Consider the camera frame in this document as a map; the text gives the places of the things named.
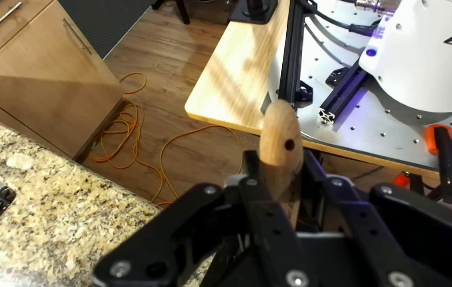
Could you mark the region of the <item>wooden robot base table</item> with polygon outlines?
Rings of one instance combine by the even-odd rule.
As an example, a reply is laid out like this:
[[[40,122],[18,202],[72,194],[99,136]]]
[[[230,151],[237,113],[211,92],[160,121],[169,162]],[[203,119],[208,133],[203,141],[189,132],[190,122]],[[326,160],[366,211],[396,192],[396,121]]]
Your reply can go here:
[[[185,101],[189,116],[257,133],[264,109],[277,98],[291,0],[278,0],[267,23],[230,22]],[[360,160],[415,173],[435,173],[438,156],[425,141],[431,124],[452,127],[452,113],[411,109],[390,98],[369,79],[331,124],[318,108],[331,85],[326,77],[350,65],[366,39],[310,18],[304,26],[302,81],[313,87],[313,101],[297,111],[304,144]]]

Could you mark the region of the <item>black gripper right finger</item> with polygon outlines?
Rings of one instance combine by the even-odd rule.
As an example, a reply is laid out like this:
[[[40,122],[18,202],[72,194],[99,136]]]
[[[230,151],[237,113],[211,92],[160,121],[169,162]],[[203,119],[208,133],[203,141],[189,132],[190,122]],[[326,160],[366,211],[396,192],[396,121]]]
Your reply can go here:
[[[452,283],[407,256],[376,207],[348,180],[328,175],[312,151],[304,152],[302,176],[302,215],[310,219],[308,229],[323,235],[337,234],[339,240],[353,243],[348,266],[355,275],[340,274],[331,261],[323,262],[336,280],[355,287]]]

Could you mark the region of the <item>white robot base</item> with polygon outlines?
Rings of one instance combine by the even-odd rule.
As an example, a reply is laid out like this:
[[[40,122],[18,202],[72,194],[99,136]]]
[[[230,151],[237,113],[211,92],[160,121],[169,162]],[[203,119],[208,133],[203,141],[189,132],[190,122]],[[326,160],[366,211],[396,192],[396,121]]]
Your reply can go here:
[[[401,0],[385,15],[360,65],[395,100],[452,111],[452,0]]]

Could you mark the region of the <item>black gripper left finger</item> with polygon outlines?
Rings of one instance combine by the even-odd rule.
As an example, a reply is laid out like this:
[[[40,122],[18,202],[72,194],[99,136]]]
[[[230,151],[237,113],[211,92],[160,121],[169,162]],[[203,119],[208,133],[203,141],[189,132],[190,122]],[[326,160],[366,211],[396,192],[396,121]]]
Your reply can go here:
[[[248,218],[248,227],[269,287],[313,287],[313,269],[304,258],[299,239],[281,205],[264,183],[262,164],[254,149],[243,152],[246,176],[238,192]]]

